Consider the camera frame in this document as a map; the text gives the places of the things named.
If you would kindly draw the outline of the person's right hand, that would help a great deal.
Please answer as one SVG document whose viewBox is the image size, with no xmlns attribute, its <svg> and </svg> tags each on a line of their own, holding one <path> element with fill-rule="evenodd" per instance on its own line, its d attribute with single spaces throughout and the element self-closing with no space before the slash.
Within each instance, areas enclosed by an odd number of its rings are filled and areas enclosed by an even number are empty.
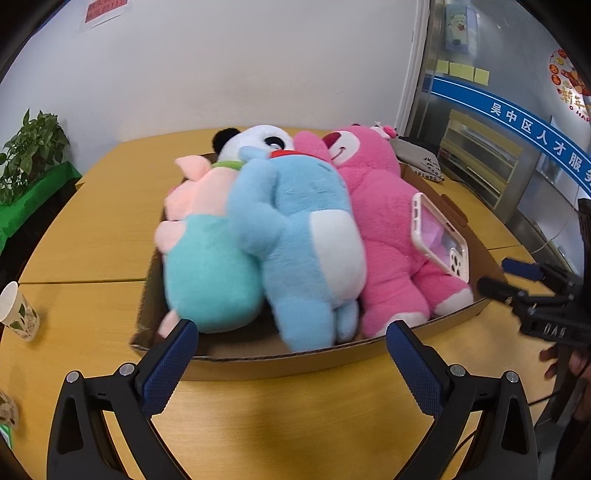
<svg viewBox="0 0 591 480">
<path fill-rule="evenodd" d="M 564 345 L 555 344 L 541 351 L 539 359 L 552 361 L 545 378 L 556 378 L 554 391 L 543 398 L 550 401 L 551 419 L 559 421 L 573 407 L 575 420 L 589 421 L 590 353 L 570 352 Z"/>
</svg>

